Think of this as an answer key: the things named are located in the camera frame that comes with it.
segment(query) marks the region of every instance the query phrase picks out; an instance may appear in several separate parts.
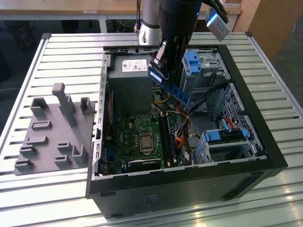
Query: power supply label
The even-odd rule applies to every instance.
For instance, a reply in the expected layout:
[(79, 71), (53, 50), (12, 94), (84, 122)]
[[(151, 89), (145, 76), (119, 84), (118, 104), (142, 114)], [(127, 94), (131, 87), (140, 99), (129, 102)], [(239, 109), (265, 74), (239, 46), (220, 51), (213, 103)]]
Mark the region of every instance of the power supply label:
[(122, 62), (122, 72), (147, 71), (146, 59), (124, 60)]

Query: table in background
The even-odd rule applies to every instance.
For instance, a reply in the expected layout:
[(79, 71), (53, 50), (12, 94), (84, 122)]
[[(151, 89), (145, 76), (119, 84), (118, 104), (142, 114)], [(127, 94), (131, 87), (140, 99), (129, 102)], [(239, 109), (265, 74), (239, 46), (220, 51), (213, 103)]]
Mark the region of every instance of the table in background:
[[(232, 30), (240, 6), (228, 4)], [(205, 19), (208, 6), (203, 4), (199, 19)], [(98, 20), (100, 31), (107, 32), (107, 19), (136, 19), (136, 0), (1, 0), (0, 20)]]

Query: blue latch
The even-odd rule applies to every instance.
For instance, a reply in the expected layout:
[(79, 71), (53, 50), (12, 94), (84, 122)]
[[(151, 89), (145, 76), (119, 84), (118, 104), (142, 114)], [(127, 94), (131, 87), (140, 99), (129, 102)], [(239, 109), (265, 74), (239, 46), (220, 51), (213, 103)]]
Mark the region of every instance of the blue latch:
[(221, 140), (220, 133), (218, 131), (207, 131), (204, 133), (206, 142)]
[(206, 142), (209, 142), (210, 141), (209, 134), (206, 132), (206, 133), (204, 133), (204, 136), (205, 136)]
[(248, 133), (247, 133), (246, 129), (242, 129), (242, 134), (243, 134), (243, 136), (244, 136), (245, 139), (248, 138)]
[(210, 141), (219, 141), (219, 140), (221, 140), (221, 136), (220, 136), (220, 133), (218, 131), (208, 131), (207, 133), (210, 137)]
[(196, 150), (196, 152), (195, 152), (195, 154), (194, 154), (194, 158), (193, 159), (195, 159), (197, 157), (197, 155), (199, 154), (200, 148), (201, 148), (201, 146), (199, 145), (198, 148), (197, 148), (197, 150)]
[(221, 120), (222, 121), (222, 124), (224, 125), (225, 129), (228, 131), (228, 132), (231, 132), (231, 128), (227, 126), (226, 124), (226, 121), (224, 119)]
[(186, 51), (185, 52), (185, 62), (188, 66), (189, 73), (191, 75), (198, 75), (201, 71), (201, 61), (200, 57), (197, 55), (196, 51)]

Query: slotted metal table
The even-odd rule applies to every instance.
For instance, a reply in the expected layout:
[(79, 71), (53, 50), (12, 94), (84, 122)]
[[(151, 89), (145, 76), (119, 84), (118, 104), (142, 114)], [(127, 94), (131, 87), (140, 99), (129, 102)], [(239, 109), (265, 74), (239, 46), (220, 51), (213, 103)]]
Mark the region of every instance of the slotted metal table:
[(58, 102), (53, 83), (74, 102), (97, 104), (104, 46), (137, 45), (134, 34), (53, 34), (42, 39), (0, 137), (0, 226), (295, 226), (303, 224), (303, 110), (252, 37), (228, 35), (221, 43), (196, 33), (190, 44), (225, 44), (277, 141), (289, 168), (240, 199), (105, 219), (85, 198), (87, 168), (13, 175), (34, 97)]

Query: cpu socket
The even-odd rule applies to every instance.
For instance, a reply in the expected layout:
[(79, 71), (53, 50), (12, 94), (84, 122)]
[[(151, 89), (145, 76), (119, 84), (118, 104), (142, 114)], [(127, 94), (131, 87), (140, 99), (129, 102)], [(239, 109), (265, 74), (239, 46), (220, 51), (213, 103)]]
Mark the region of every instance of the cpu socket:
[(139, 138), (140, 138), (140, 152), (142, 152), (146, 156), (154, 152), (152, 130), (141, 131)]

